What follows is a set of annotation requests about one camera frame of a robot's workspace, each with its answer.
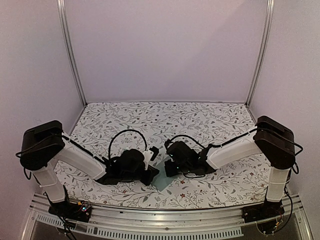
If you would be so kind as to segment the teal blue envelope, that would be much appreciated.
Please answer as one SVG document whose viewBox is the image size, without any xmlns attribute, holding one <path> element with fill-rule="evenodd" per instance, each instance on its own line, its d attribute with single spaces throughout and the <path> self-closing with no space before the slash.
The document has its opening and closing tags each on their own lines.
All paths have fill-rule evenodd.
<svg viewBox="0 0 320 240">
<path fill-rule="evenodd" d="M 162 192 L 176 179 L 175 176 L 167 177 L 166 175 L 165 162 L 167 160 L 169 160 L 168 157 L 155 166 L 155 168 L 159 170 L 159 173 L 154 177 L 152 185 L 160 192 Z"/>
</svg>

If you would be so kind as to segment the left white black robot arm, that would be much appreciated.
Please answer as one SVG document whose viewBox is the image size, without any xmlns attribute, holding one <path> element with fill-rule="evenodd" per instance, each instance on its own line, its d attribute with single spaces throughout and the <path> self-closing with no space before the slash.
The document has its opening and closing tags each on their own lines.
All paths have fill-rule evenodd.
<svg viewBox="0 0 320 240">
<path fill-rule="evenodd" d="M 55 209 L 63 216 L 74 213 L 74 205 L 68 201 L 68 193 L 51 165 L 57 159 L 87 174 L 100 185 L 140 181 L 149 186 L 159 170 L 151 166 L 159 149 L 145 147 L 124 150 L 120 156 L 98 157 L 70 138 L 63 125 L 53 120 L 26 130 L 21 150 L 15 155 L 25 170 L 31 172 Z"/>
</svg>

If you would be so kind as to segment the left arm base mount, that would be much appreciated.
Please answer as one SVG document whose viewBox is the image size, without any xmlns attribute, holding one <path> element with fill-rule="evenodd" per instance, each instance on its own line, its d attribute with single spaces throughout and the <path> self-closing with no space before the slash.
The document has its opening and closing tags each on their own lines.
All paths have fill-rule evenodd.
<svg viewBox="0 0 320 240">
<path fill-rule="evenodd" d="M 92 214 L 92 205 L 85 201 L 50 203 L 48 212 L 62 219 L 88 223 Z"/>
</svg>

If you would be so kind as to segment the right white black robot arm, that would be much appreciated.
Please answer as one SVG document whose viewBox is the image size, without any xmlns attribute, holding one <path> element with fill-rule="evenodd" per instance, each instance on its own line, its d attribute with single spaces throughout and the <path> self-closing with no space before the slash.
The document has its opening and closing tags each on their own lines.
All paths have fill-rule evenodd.
<svg viewBox="0 0 320 240">
<path fill-rule="evenodd" d="M 269 218 L 278 210 L 278 203 L 287 183 L 290 170 L 299 172 L 296 156 L 303 147 L 295 142 L 294 133 L 274 119 L 262 115 L 253 129 L 222 144 L 209 144 L 200 152 L 187 146 L 183 141 L 168 139 L 164 143 L 169 160 L 164 163 L 167 177 L 179 174 L 205 176 L 223 166 L 243 158 L 263 154 L 269 161 L 269 183 L 266 201 L 259 206 L 262 218 Z"/>
</svg>

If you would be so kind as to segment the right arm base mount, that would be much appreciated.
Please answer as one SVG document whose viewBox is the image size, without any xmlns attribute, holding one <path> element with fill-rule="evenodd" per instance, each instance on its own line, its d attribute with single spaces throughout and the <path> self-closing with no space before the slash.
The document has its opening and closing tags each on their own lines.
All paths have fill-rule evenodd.
<svg viewBox="0 0 320 240">
<path fill-rule="evenodd" d="M 282 202 L 263 202 L 241 209 L 241 217 L 245 223 L 256 222 L 283 215 L 285 213 Z"/>
</svg>

